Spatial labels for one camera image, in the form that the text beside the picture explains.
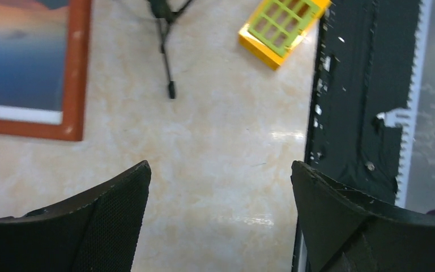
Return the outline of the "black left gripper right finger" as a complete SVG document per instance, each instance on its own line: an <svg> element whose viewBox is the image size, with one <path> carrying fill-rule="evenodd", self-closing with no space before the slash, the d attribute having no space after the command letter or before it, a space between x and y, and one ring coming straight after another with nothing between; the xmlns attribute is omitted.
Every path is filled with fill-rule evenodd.
<svg viewBox="0 0 435 272"><path fill-rule="evenodd" d="M378 200L301 161L291 182L313 271L435 271L435 216Z"/></svg>

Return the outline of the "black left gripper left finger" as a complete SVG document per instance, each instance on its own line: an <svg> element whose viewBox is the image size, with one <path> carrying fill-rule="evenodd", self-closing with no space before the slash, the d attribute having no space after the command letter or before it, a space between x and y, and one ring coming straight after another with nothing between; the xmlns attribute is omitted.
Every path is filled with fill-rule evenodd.
<svg viewBox="0 0 435 272"><path fill-rule="evenodd" d="M63 201L0 218L0 271L130 271L150 182L142 161Z"/></svg>

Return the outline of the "red wooden picture frame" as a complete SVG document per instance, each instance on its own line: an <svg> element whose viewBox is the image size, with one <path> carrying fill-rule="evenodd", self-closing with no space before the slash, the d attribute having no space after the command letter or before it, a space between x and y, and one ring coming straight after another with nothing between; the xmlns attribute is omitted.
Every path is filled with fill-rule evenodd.
<svg viewBox="0 0 435 272"><path fill-rule="evenodd" d="M0 134L81 141L85 111L91 1L69 1L63 119L59 125L0 120Z"/></svg>

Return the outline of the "sunset photo print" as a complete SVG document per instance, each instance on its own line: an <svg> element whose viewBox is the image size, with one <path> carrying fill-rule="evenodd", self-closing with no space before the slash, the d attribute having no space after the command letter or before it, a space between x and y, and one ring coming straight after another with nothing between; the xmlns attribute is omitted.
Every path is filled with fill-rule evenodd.
<svg viewBox="0 0 435 272"><path fill-rule="evenodd" d="M0 0L0 120L62 122L69 6Z"/></svg>

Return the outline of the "black mini tripod stand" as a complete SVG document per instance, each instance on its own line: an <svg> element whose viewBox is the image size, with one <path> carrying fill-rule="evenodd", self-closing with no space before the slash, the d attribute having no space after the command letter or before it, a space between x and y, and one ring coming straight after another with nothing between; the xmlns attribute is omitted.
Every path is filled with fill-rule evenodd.
<svg viewBox="0 0 435 272"><path fill-rule="evenodd" d="M178 19L185 13L189 6L194 2L193 0L186 1L177 11L171 8L168 1L165 0L150 0L146 1L147 6L153 16L153 21L156 23L157 32L160 39L160 53L163 56L163 63L168 80L168 96L170 99L176 98L176 88L174 80L172 79L172 73L170 64L168 61L168 54L166 50L166 43L169 34L171 33L173 25Z"/></svg>

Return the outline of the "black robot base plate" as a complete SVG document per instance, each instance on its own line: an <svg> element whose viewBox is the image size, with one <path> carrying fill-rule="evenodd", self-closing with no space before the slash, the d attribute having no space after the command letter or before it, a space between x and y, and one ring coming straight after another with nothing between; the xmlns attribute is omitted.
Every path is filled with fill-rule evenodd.
<svg viewBox="0 0 435 272"><path fill-rule="evenodd" d="M405 108L418 1L333 1L318 25L302 162L395 206L402 129L383 114ZM293 271L313 271L297 220Z"/></svg>

